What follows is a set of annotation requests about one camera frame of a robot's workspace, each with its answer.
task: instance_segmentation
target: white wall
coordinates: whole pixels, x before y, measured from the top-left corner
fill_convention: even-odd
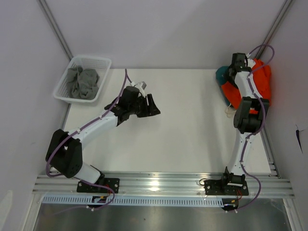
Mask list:
[[[35,0],[0,7],[0,201],[13,190],[5,231],[17,231],[66,104],[52,91],[68,64]]]
[[[113,68],[208,68],[259,45],[284,0],[52,0],[74,55]]]
[[[301,152],[295,131],[296,126],[308,128],[307,10],[308,1],[296,0],[271,43],[276,55],[270,64],[273,100],[267,117],[275,161],[282,177],[291,180],[304,230],[308,230],[304,219],[308,214],[308,150]],[[307,130],[301,135],[307,148]]]

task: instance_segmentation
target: white table surface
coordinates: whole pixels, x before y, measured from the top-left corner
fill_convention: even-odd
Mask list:
[[[145,81],[161,114],[132,115],[93,140],[83,151],[86,163],[102,171],[223,172],[235,142],[233,118],[215,81],[216,70],[129,69],[134,82]],[[124,69],[111,69],[91,104],[72,104],[65,130],[80,127],[118,95]],[[269,174],[261,136],[252,145],[246,170]]]

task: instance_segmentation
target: orange fabric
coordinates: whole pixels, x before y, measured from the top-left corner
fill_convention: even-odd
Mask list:
[[[253,66],[252,70],[262,66],[264,63],[261,60],[254,59],[256,64]],[[263,68],[257,70],[253,73],[254,75],[254,82],[257,87],[257,90],[262,95],[264,99],[269,100],[269,104],[271,105],[271,91],[270,91],[270,77],[271,77],[271,70],[270,66],[264,66]],[[240,91],[234,87],[231,83],[226,82],[224,85],[221,86],[226,98],[232,104],[235,109],[238,109],[241,102],[241,94]]]

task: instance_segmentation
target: white robotic arm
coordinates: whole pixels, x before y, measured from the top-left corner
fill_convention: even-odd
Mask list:
[[[253,67],[254,65],[255,62],[253,60],[248,60],[248,66]],[[249,71],[242,71],[238,72],[235,76],[234,81],[240,91],[241,96],[250,97],[251,99],[257,99],[256,97],[257,95],[259,98],[262,98],[262,96],[260,95],[260,93],[256,88],[255,82],[253,80],[253,74],[249,75],[249,73],[250,73]],[[250,81],[253,90],[250,88],[248,80]],[[252,143],[254,142],[255,137],[256,135],[251,135],[250,132],[241,133],[239,129],[236,130],[235,144],[231,160],[228,164],[228,170],[230,171],[230,173],[233,173],[234,175],[238,176],[245,174],[241,167],[241,164],[243,164],[244,167],[246,166],[250,148]],[[244,144],[246,139],[249,140],[244,149]],[[241,160],[243,149],[244,149],[244,156],[243,160]]]
[[[100,184],[98,180],[103,178],[103,173],[83,162],[82,150],[101,133],[128,120],[130,115],[148,117],[160,114],[152,95],[145,95],[145,87],[144,82],[132,82],[123,90],[117,103],[114,100],[90,122],[68,132],[55,131],[46,155],[47,164],[50,163],[67,178]]]
[[[236,139],[231,160],[220,180],[205,180],[207,195],[248,195],[245,181],[245,166],[256,134],[262,129],[269,108],[269,101],[263,99],[253,79],[254,61],[244,53],[235,53],[225,73],[225,79],[239,89],[241,103],[234,115],[233,125]]]

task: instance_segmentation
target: silver metal rail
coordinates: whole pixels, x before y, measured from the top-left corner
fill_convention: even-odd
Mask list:
[[[176,174],[176,173],[128,173],[106,172],[107,178],[120,178],[119,193],[117,196],[140,197],[217,197],[230,198],[230,196],[205,196],[205,189],[199,185],[199,179],[219,179],[219,174]],[[262,183],[259,198],[294,198],[289,180],[278,177],[257,176]],[[253,198],[259,185],[253,178],[246,178],[249,196]],[[66,177],[49,178],[39,175],[35,183],[34,194],[66,194],[66,195],[104,195],[76,192],[78,180]]]

